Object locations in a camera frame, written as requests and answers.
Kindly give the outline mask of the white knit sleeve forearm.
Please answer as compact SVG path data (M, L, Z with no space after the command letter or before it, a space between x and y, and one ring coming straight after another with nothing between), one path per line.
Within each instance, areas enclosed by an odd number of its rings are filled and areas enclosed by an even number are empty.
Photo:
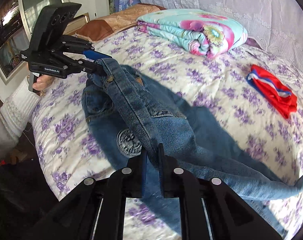
M23 80L0 108L0 161L17 145L27 122L40 101L40 96L29 91Z

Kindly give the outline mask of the person's left hand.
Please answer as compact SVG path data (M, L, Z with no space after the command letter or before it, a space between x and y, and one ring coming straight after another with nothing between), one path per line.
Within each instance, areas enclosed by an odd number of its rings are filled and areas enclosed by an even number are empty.
M33 83L33 89L41 91L47 89L54 81L54 77L48 75L42 75L37 78L36 82Z

